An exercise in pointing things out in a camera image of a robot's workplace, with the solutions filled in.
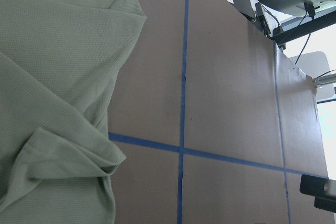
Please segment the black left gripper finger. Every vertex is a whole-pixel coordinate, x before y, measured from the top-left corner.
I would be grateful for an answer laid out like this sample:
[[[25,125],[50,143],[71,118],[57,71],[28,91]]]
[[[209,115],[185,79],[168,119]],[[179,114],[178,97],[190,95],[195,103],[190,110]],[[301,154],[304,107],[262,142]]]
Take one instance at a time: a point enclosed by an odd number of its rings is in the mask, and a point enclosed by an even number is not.
[[[301,175],[300,192],[314,197],[314,207],[335,212],[335,180]]]

